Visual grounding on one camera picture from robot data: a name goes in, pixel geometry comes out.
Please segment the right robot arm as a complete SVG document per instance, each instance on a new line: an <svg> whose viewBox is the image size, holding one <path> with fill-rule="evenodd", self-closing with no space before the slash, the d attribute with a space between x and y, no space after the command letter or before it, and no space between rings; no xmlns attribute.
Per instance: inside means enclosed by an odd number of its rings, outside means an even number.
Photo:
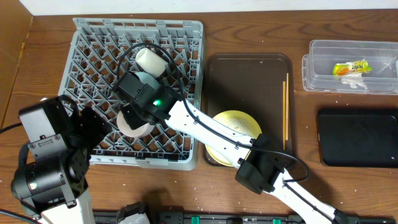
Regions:
<svg viewBox="0 0 398 224"><path fill-rule="evenodd" d="M266 136L252 138L230 129L195 108L182 91L163 84L152 88L132 72L117 76L113 92L126 102L122 112L131 129L165 123L219 152L238 170L237 182L256 194L278 198L306 223L349 222L342 211L319 201L292 178L276 158L280 153L267 148Z"/></svg>

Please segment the white tissue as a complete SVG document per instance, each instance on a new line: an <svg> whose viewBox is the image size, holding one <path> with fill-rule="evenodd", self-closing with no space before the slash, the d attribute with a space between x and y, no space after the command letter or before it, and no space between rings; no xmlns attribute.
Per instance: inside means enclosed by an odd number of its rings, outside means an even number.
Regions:
<svg viewBox="0 0 398 224"><path fill-rule="evenodd" d="M347 75L342 76L341 78L342 84L349 85L352 89L357 89L358 87L368 89L367 84L364 82L364 78L362 77L362 73L349 73Z"/></svg>

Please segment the yellow green snack wrapper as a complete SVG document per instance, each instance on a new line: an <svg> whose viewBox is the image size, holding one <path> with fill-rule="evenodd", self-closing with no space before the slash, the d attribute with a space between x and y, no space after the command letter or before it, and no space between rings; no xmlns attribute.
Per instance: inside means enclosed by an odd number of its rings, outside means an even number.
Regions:
<svg viewBox="0 0 398 224"><path fill-rule="evenodd" d="M373 68L368 64L367 60L337 63L333 67L333 76L344 76L349 73L368 73Z"/></svg>

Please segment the cream plastic cup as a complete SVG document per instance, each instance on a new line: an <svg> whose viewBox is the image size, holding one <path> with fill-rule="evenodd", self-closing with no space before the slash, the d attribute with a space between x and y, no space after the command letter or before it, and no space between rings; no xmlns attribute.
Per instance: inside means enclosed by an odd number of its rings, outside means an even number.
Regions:
<svg viewBox="0 0 398 224"><path fill-rule="evenodd" d="M148 48L143 48L136 55L136 63L154 78L160 77L166 69L167 62Z"/></svg>

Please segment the light blue bowl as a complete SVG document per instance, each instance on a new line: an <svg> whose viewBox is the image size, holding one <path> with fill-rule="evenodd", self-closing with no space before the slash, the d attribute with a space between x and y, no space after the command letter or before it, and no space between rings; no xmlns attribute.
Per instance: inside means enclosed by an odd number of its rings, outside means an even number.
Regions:
<svg viewBox="0 0 398 224"><path fill-rule="evenodd" d="M148 74L146 72L135 72L134 74L137 75L138 79L143 84L148 84L155 90L157 90L159 88L159 86L160 86L159 82L150 74Z"/></svg>

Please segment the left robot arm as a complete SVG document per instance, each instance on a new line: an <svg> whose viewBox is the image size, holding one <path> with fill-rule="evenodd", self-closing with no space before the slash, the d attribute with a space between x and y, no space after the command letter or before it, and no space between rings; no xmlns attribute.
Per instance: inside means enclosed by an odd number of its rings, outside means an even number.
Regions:
<svg viewBox="0 0 398 224"><path fill-rule="evenodd" d="M11 191L26 215L36 223L94 223L85 175L111 126L67 95L24 108L19 119L29 142L21 147Z"/></svg>

